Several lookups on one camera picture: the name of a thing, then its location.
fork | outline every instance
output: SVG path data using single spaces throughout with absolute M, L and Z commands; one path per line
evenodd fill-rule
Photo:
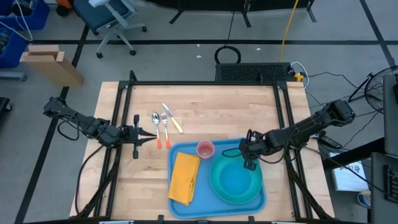
M 162 113 L 161 118 L 162 118 L 162 123 L 164 125 L 164 132 L 166 134 L 166 148 L 170 149 L 171 145 L 170 145 L 170 141 L 169 141 L 169 135 L 167 134 L 167 115 L 166 115 L 166 113 Z

cup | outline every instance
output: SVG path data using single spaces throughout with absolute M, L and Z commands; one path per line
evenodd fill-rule
M 202 159 L 208 159 L 214 154 L 214 144 L 209 140 L 204 140 L 198 143 L 197 154 Z

office chair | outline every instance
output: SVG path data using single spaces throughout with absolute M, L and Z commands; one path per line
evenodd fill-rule
M 123 40 L 130 48 L 131 55 L 136 54 L 132 45 L 123 35 L 123 31 L 141 27 L 143 32 L 147 32 L 147 27 L 143 23 L 129 24 L 127 22 L 128 18 L 137 14 L 137 10 L 130 0 L 74 0 L 73 7 L 94 35 L 98 35 L 98 30 L 102 27 L 109 28 L 97 49 L 98 58 L 103 57 L 101 50 L 109 42 L 111 34 L 115 34 Z

orange handle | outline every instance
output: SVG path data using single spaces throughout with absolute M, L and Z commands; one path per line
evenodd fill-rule
M 162 148 L 162 143 L 161 143 L 161 141 L 160 141 L 159 138 L 157 139 L 157 148 L 158 148 L 158 149 L 161 149 L 161 148 Z
M 171 147 L 169 139 L 166 139 L 166 148 L 170 149 Z

white paper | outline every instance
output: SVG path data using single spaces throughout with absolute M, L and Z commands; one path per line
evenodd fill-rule
M 329 156 L 336 156 L 338 153 L 329 153 Z M 365 173 L 363 171 L 362 163 L 353 162 L 346 166 L 350 168 L 352 171 L 360 175 L 362 178 L 366 179 Z M 339 167 L 332 170 L 333 181 L 335 183 L 335 189 L 341 191 L 352 191 L 352 192 L 361 192 L 364 190 L 369 190 L 368 184 L 361 180 L 359 177 L 354 175 L 352 172 L 347 170 L 344 167 Z

